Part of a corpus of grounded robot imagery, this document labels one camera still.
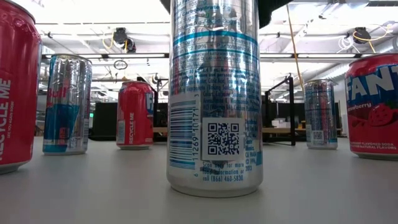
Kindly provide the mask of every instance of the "table surface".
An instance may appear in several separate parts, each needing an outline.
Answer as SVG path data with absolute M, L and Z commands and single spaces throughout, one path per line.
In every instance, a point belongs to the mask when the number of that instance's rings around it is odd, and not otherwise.
M 0 175 L 0 223 L 397 223 L 398 162 L 337 151 L 264 145 L 264 181 L 237 198 L 200 198 L 170 188 L 166 145 L 121 151 L 89 142 L 79 156 L 34 157 Z

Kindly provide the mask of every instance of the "energy drink can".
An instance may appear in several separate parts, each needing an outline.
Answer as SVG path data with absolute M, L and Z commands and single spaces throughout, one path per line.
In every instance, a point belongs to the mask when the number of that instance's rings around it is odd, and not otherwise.
M 172 1 L 167 178 L 201 197 L 262 182 L 255 0 Z
M 42 41 L 35 20 L 0 1 L 0 174 L 32 158 Z
M 77 55 L 53 55 L 50 61 L 43 152 L 48 155 L 87 151 L 91 62 Z
M 337 149 L 333 82 L 313 80 L 304 84 L 305 129 L 309 149 Z
M 359 59 L 346 72 L 349 144 L 359 157 L 398 159 L 398 54 Z
M 145 82 L 124 82 L 119 91 L 116 145 L 147 149 L 154 137 L 154 92 Z

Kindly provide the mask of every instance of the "ceiling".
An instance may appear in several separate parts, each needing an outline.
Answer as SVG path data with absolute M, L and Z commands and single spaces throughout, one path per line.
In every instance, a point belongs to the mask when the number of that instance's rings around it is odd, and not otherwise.
M 125 27 L 128 36 L 134 39 L 137 53 L 168 53 L 170 43 L 170 16 L 159 0 L 145 1 L 95 1 L 95 0 L 14 0 L 28 9 L 36 18 L 37 29 L 42 34 L 46 53 L 72 54 L 120 54 L 123 50 L 111 44 L 111 35 L 117 27 Z M 354 44 L 351 35 L 355 27 L 365 27 L 371 34 L 377 52 L 393 51 L 381 46 L 388 45 L 398 34 L 398 4 L 382 7 L 378 1 L 349 1 L 351 4 L 328 4 L 328 1 L 294 1 L 289 4 L 293 36 L 297 52 L 310 54 L 372 53 L 369 44 Z M 272 13 L 271 23 L 260 30 L 261 53 L 292 53 L 289 20 L 286 7 Z M 136 79 L 144 77 L 149 81 L 155 75 L 169 77 L 167 58 L 127 60 L 126 70 L 116 70 L 115 60 L 97 61 L 93 67 L 94 80 L 125 76 Z M 327 59 L 300 62 L 304 80 L 336 70 L 338 64 Z M 45 63 L 42 78 L 46 77 Z M 261 85 L 266 90 L 279 83 L 286 75 L 297 77 L 294 62 L 274 60 L 261 63 Z M 120 83 L 101 82 L 98 88 L 119 88 Z

